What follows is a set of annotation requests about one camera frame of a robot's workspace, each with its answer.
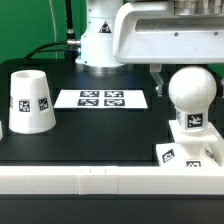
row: white cylinder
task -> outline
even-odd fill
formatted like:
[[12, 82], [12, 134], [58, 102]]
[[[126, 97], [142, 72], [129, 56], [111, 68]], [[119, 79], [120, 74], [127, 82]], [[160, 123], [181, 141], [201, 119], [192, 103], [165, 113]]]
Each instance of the white cylinder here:
[[87, 0], [87, 29], [81, 37], [81, 56], [77, 63], [93, 67], [117, 67], [113, 56], [115, 17], [122, 0]]
[[37, 70], [11, 75], [9, 128], [17, 133], [48, 131], [56, 124], [46, 74]]

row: black cable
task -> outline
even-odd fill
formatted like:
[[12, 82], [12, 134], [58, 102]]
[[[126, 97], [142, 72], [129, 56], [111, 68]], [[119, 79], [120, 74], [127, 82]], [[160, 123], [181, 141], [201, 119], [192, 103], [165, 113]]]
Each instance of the black cable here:
[[71, 51], [77, 51], [78, 49], [63, 49], [63, 50], [43, 50], [43, 51], [33, 51], [30, 54], [28, 54], [25, 59], [31, 59], [33, 55], [39, 54], [39, 53], [49, 53], [49, 52], [71, 52]]
[[66, 17], [67, 17], [67, 39], [75, 39], [75, 32], [73, 30], [71, 0], [65, 0], [65, 9], [66, 9]]
[[57, 46], [57, 45], [67, 45], [66, 41], [57, 41], [57, 42], [53, 42], [53, 43], [49, 43], [49, 44], [44, 44], [38, 48], [36, 48], [35, 50], [33, 50], [31, 53], [27, 54], [24, 58], [25, 59], [30, 59], [33, 54], [36, 54], [35, 52], [40, 51], [42, 49], [48, 48], [48, 47], [53, 47], [53, 46]]

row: white platform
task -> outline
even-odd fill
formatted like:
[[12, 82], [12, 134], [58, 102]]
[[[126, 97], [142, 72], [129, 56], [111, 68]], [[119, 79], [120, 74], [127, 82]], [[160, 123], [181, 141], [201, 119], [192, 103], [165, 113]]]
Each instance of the white platform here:
[[156, 145], [157, 157], [161, 167], [207, 167], [222, 166], [218, 163], [209, 144], [160, 144]]
[[197, 144], [217, 142], [217, 131], [209, 122], [208, 128], [197, 135], [186, 135], [181, 132], [180, 125], [177, 120], [169, 121], [174, 141], [177, 144]]

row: white block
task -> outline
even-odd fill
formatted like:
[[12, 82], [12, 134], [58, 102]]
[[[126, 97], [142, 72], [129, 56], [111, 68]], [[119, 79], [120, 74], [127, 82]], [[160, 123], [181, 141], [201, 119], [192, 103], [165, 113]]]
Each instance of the white block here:
[[177, 120], [169, 121], [174, 140], [178, 144], [197, 144], [217, 142], [216, 129], [209, 122], [208, 128], [197, 135], [187, 135], [181, 132], [180, 125]]
[[79, 175], [79, 194], [117, 194], [116, 167], [85, 167]]
[[0, 194], [78, 194], [76, 167], [0, 167]]
[[3, 133], [2, 133], [2, 123], [0, 121], [0, 140], [3, 138]]
[[223, 195], [223, 168], [118, 168], [118, 194]]

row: white paper sheet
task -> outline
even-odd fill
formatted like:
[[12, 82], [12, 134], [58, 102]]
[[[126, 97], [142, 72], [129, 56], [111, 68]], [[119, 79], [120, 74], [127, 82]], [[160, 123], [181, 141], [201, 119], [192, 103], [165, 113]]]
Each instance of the white paper sheet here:
[[142, 90], [61, 90], [54, 108], [147, 109]]

